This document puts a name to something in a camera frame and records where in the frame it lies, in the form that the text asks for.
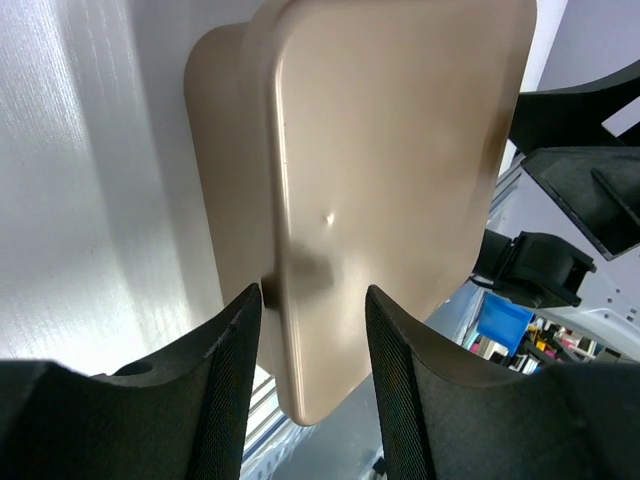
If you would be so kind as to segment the gold tin box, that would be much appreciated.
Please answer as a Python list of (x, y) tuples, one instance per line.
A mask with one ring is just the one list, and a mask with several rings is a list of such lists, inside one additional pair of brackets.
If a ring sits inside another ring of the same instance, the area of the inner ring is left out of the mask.
[(259, 364), (271, 373), (283, 410), (303, 392), (283, 321), (287, 267), (303, 266), (281, 245), (282, 225), (269, 117), (271, 83), (287, 28), (277, 19), (216, 27), (193, 47), (184, 97), (222, 297), (257, 284), (265, 304)]

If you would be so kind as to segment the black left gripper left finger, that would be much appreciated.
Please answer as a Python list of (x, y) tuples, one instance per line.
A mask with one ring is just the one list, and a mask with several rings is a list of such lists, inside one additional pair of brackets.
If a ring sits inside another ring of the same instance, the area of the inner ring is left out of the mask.
[(218, 315), (111, 375), (1, 364), (5, 479), (236, 479), (261, 325), (248, 286)]

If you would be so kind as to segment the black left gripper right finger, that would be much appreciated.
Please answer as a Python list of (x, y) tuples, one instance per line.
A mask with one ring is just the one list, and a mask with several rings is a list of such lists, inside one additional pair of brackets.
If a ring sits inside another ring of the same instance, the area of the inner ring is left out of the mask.
[(377, 286), (366, 333), (391, 479), (635, 479), (639, 368), (524, 375), (414, 319)]

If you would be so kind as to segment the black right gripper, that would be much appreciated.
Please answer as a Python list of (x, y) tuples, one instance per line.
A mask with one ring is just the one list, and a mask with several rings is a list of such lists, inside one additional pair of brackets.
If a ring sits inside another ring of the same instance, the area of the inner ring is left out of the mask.
[(520, 94), (509, 132), (517, 149), (536, 150), (522, 162), (527, 174), (607, 260), (639, 245), (639, 125), (615, 135), (603, 122), (638, 98), (633, 62), (582, 85)]

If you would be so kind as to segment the gold tin lid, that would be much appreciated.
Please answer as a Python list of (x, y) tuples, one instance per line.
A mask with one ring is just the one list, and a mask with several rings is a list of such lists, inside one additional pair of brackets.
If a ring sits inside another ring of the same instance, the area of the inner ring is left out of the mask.
[(470, 274), (535, 23), (532, 1), (268, 1), (250, 20), (241, 265), (296, 423), (369, 374), (369, 286), (422, 319)]

